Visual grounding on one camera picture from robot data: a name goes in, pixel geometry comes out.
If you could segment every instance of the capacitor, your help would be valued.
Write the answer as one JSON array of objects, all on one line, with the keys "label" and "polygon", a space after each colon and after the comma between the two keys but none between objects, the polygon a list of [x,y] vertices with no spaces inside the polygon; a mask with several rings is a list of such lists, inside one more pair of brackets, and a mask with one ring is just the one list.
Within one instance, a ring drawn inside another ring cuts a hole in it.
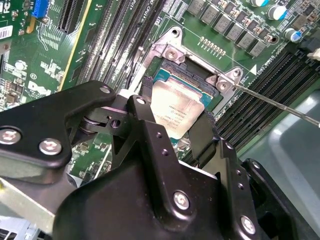
[{"label": "capacitor", "polygon": [[287,15],[287,8],[285,6],[280,5],[272,5],[268,12],[268,18],[271,20],[282,20]]},{"label": "capacitor", "polygon": [[251,0],[250,2],[254,7],[264,7],[268,4],[269,0]]},{"label": "capacitor", "polygon": [[293,43],[298,43],[302,38],[302,34],[293,28],[288,28],[284,31],[284,37]]}]

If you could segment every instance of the black chip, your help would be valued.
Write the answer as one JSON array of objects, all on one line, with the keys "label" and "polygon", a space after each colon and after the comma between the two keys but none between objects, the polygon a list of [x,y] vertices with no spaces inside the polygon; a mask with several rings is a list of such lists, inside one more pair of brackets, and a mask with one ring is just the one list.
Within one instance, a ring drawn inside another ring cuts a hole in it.
[{"label": "black chip", "polygon": [[306,16],[308,16],[310,13],[312,13],[313,10],[315,10],[315,7],[310,4],[310,5],[304,10],[303,13],[304,13]]},{"label": "black chip", "polygon": [[236,21],[238,23],[242,23],[243,20],[245,20],[245,18],[247,17],[248,15],[244,12],[244,11],[241,11],[239,13],[239,15],[236,17]]},{"label": "black chip", "polygon": [[19,94],[22,94],[23,91],[24,91],[24,87],[21,86],[21,85],[17,85],[17,86],[15,87],[15,91],[16,91],[17,93],[19,93]]},{"label": "black chip", "polygon": [[82,70],[82,65],[78,66],[75,70],[73,70],[73,74],[72,74],[72,80],[76,79],[77,77],[79,77],[80,73]]},{"label": "black chip", "polygon": [[252,20],[247,29],[252,32],[258,24],[259,23],[256,20]]},{"label": "black chip", "polygon": [[218,6],[219,5],[220,0],[211,0],[211,3]]},{"label": "black chip", "polygon": [[270,31],[268,29],[263,29],[262,32],[259,34],[259,38],[261,38],[262,40],[270,33]]},{"label": "black chip", "polygon": [[95,34],[96,34],[96,27],[92,27],[88,30],[88,32],[86,33],[86,37],[85,37],[85,43],[89,43],[91,42],[91,40],[94,38]]},{"label": "black chip", "polygon": [[235,6],[236,6],[236,5],[235,5],[234,3],[229,2],[229,3],[227,4],[227,6],[225,7],[224,12],[225,12],[226,14],[230,14],[230,13],[232,12],[232,10],[234,9]]}]

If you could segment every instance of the surface-mounted component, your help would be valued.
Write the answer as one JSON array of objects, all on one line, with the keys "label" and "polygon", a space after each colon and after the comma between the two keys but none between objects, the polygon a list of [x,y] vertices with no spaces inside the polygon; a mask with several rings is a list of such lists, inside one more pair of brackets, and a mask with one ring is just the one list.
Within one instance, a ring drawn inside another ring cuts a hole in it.
[{"label": "surface-mounted component", "polygon": [[250,44],[254,41],[255,36],[253,36],[250,32],[244,34],[243,37],[240,37],[239,42],[237,43],[241,48],[247,49]]},{"label": "surface-mounted component", "polygon": [[66,34],[72,33],[77,26],[85,0],[64,0],[58,29]]},{"label": "surface-mounted component", "polygon": [[49,0],[36,0],[32,16],[36,18],[43,18],[47,14]]},{"label": "surface-mounted component", "polygon": [[219,10],[210,4],[202,15],[201,20],[209,25],[216,18],[218,13]]},{"label": "surface-mounted component", "polygon": [[287,8],[280,5],[272,5],[267,12],[268,18],[271,20],[283,20],[287,15]]},{"label": "surface-mounted component", "polygon": [[97,28],[96,27],[92,27],[88,30],[85,40],[85,43],[89,43],[91,42],[91,40],[94,38],[95,34],[96,34]]},{"label": "surface-mounted component", "polygon": [[240,11],[239,15],[236,17],[236,21],[238,23],[242,23],[247,16],[248,16],[248,14],[246,12]]},{"label": "surface-mounted component", "polygon": [[238,23],[234,23],[234,25],[225,37],[235,42],[243,30],[244,29]]},{"label": "surface-mounted component", "polygon": [[292,27],[296,30],[301,29],[308,22],[307,18],[303,15],[298,16],[298,18],[292,23]]},{"label": "surface-mounted component", "polygon": [[266,28],[262,29],[262,32],[260,32],[259,34],[259,38],[260,39],[265,39],[265,37],[270,33],[270,31]]},{"label": "surface-mounted component", "polygon": [[236,5],[235,5],[232,1],[230,1],[230,2],[226,5],[226,7],[225,7],[225,9],[224,9],[224,12],[229,15],[229,14],[234,10],[235,6],[236,6]]},{"label": "surface-mounted component", "polygon": [[284,31],[284,37],[293,43],[298,43],[302,38],[302,34],[301,32],[294,30],[293,28],[288,28]]},{"label": "surface-mounted component", "polygon": [[254,57],[258,57],[265,48],[266,44],[264,44],[262,41],[258,41],[250,50],[249,54],[251,54]]},{"label": "surface-mounted component", "polygon": [[193,0],[188,7],[188,11],[193,15],[198,15],[206,0]]},{"label": "surface-mounted component", "polygon": [[251,0],[250,3],[254,7],[264,7],[267,5],[269,0]]},{"label": "surface-mounted component", "polygon": [[227,15],[223,14],[218,20],[218,22],[215,24],[214,30],[223,34],[227,30],[230,23],[231,19]]},{"label": "surface-mounted component", "polygon": [[310,15],[310,14],[313,12],[313,10],[315,10],[315,7],[310,4],[310,5],[307,6],[306,9],[303,11],[303,14],[306,15],[306,16],[308,16],[308,15]]},{"label": "surface-mounted component", "polygon": [[252,20],[246,29],[253,32],[258,24],[259,23],[256,20]]}]

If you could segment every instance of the black dimm slot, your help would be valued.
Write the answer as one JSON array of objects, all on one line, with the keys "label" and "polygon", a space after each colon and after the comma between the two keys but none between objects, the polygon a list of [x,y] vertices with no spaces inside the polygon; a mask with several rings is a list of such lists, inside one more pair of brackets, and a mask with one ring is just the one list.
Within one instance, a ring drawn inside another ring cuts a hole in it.
[{"label": "black dimm slot", "polygon": [[[282,79],[281,81],[271,81],[272,79],[270,79],[261,89],[261,91],[259,91],[260,94],[264,95],[267,98],[272,98],[272,94],[277,91],[281,85],[285,84],[285,80],[288,79],[289,77],[291,77],[294,72],[297,71],[297,68],[292,68],[292,66],[294,66],[295,64],[298,64],[299,66],[301,65],[301,63],[296,63],[296,61],[293,61],[291,59],[290,62],[290,66],[287,67],[286,69],[284,69],[282,72],[279,72],[280,75],[277,77],[279,79]],[[255,112],[258,111],[259,107],[261,104],[263,104],[264,102],[261,101],[258,98],[255,98],[253,96],[250,95],[250,105],[247,105],[247,107],[244,109],[244,111],[241,113],[241,111],[239,112],[239,114],[237,115],[237,119],[245,119],[245,118],[249,118],[251,115],[254,115]],[[224,137],[225,138],[229,138],[230,137],[230,132],[232,132],[232,129],[234,127],[239,127],[239,122],[238,121],[233,121],[232,125],[229,125],[228,128],[225,128],[225,132],[224,132]]]},{"label": "black dimm slot", "polygon": [[[130,55],[128,56],[125,64],[123,65],[123,67],[120,70],[120,73],[122,73],[122,76],[119,77],[120,84],[118,85],[118,87],[121,88],[123,86],[125,79],[128,77],[128,74],[125,72],[125,68],[127,66],[129,66],[130,64],[132,64],[132,62],[134,60],[134,57],[135,57],[135,54],[138,51],[138,48],[145,44],[147,38],[149,37],[149,34],[150,34],[152,28],[154,27],[158,17],[160,16],[160,14],[162,12],[162,9],[165,6],[165,3],[166,3],[166,1],[160,0],[160,1],[157,2],[157,4],[153,4],[152,5],[150,13],[151,14],[154,13],[154,14],[152,14],[152,15],[149,14],[148,18],[144,21],[143,26],[141,27],[140,36],[138,37],[138,40],[135,41],[134,46],[132,47],[132,51],[131,51]],[[135,66],[131,66],[131,73],[130,74],[133,73],[134,67]],[[129,82],[130,81],[130,74],[129,74],[129,77],[127,79],[125,88],[128,88],[128,86],[130,84],[130,82]]]},{"label": "black dimm slot", "polygon": [[115,7],[116,11],[114,14],[111,14],[113,1],[108,1],[108,4],[105,6],[103,16],[98,24],[99,28],[96,34],[96,40],[94,41],[91,47],[91,53],[89,54],[85,62],[84,68],[81,71],[78,83],[82,84],[92,79],[91,77],[94,71],[94,66],[96,65],[99,59],[99,54],[102,49],[102,46],[105,43],[107,37],[109,36],[110,29],[114,24],[115,17],[118,11],[120,10],[120,5],[123,1],[124,0],[117,1],[117,5]]},{"label": "black dimm slot", "polygon": [[[306,77],[307,73],[310,70],[306,69],[301,75],[296,75],[293,79],[293,81],[290,82],[290,86],[284,87],[281,89],[279,92],[274,92],[275,96],[268,96],[269,98],[272,98],[274,101],[277,101],[278,103],[286,104],[288,100],[290,99],[290,96],[287,96],[286,93],[292,91],[292,89],[296,86],[299,86],[299,82],[303,77]],[[253,118],[247,118],[246,121],[242,121],[241,125],[243,126],[242,129],[244,129],[245,132],[250,132],[249,129],[252,127],[253,124],[259,123],[261,120],[266,120],[271,116],[271,113],[269,112],[270,109],[275,109],[276,107],[268,104],[267,102],[264,102],[260,99],[257,99],[258,101],[256,102],[254,106],[255,112],[260,112],[262,114],[255,114]],[[233,132],[232,135],[228,136],[228,139],[232,141],[233,143],[236,142],[235,138],[238,138],[239,135],[243,135],[243,132]]]},{"label": "black dimm slot", "polygon": [[[115,24],[112,26],[111,32],[110,32],[106,42],[103,45],[99,59],[98,59],[96,65],[95,65],[95,68],[93,70],[93,79],[94,80],[100,80],[101,68],[105,62],[105,57],[107,56],[112,43],[115,41],[115,37],[119,33],[119,31],[122,27],[122,24],[124,24],[124,19],[126,17],[126,14],[129,10],[130,5],[131,5],[130,0],[125,0],[124,4],[121,5],[121,10],[120,10],[120,12],[118,12],[118,14],[116,16]],[[126,25],[129,25],[130,21],[131,21],[130,19],[128,21],[126,21]]]},{"label": "black dimm slot", "polygon": [[[284,66],[285,64],[292,58],[292,55],[283,55],[279,58],[279,60],[276,61],[275,64],[271,64],[273,67],[270,69],[266,69],[261,76],[256,78],[254,82],[248,87],[252,91],[258,92],[260,89],[268,83],[275,74],[277,74]],[[227,111],[223,118],[227,119],[228,122],[225,121],[218,121],[217,122],[217,128],[219,131],[224,130],[228,127],[229,123],[234,120],[234,118],[238,117],[238,113],[240,113],[251,101],[253,97],[248,94],[242,94],[239,99],[233,104],[232,110]]]},{"label": "black dimm slot", "polygon": [[[289,94],[290,97],[283,104],[292,104],[295,101],[295,95],[299,96],[300,94],[304,93],[313,83],[316,82],[317,79],[318,77],[314,76],[310,81],[307,81],[303,84],[303,86],[300,86],[298,91],[292,90]],[[248,136],[242,136],[242,138],[236,140],[235,145],[237,145],[237,149],[240,150],[241,148],[243,148],[254,136],[256,136],[256,134],[258,134],[263,128],[267,127],[270,122],[276,119],[276,117],[281,114],[281,112],[282,111],[280,109],[273,106],[268,112],[270,114],[267,115],[268,117],[265,118],[262,123],[260,123],[260,125],[257,127],[257,130],[252,131]]]},{"label": "black dimm slot", "polygon": [[[127,49],[127,47],[129,46],[129,44],[131,43],[132,39],[135,39],[137,37],[137,35],[139,34],[139,32],[141,32],[141,26],[138,27],[138,24],[141,21],[141,17],[143,16],[143,14],[145,13],[145,11],[147,10],[147,6],[148,6],[149,1],[148,0],[144,0],[141,4],[141,6],[139,6],[139,11],[136,14],[136,17],[134,19],[134,23],[132,24],[132,27],[130,27],[128,29],[128,32],[125,34],[125,39],[124,42],[121,43],[118,52],[116,53],[114,59],[116,61],[120,60],[122,55],[124,54],[125,50]],[[108,72],[106,73],[105,77],[103,78],[103,82],[107,83],[109,78],[114,74],[115,70],[117,68],[117,62],[115,62],[115,64],[113,64],[109,69]]]},{"label": "black dimm slot", "polygon": [[[308,64],[307,59],[293,44],[288,45],[249,88],[289,106],[319,78],[317,64]],[[218,130],[240,150],[281,113],[277,107],[243,93],[220,118],[222,129],[218,126]]]}]

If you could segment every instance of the white sticker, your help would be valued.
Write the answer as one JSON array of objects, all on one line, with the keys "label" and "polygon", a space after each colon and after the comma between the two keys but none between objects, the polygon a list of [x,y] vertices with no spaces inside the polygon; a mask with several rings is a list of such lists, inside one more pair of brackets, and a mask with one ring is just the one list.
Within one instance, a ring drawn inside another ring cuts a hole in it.
[{"label": "white sticker", "polygon": [[13,29],[14,29],[14,26],[12,25],[0,27],[0,40],[11,37]]}]

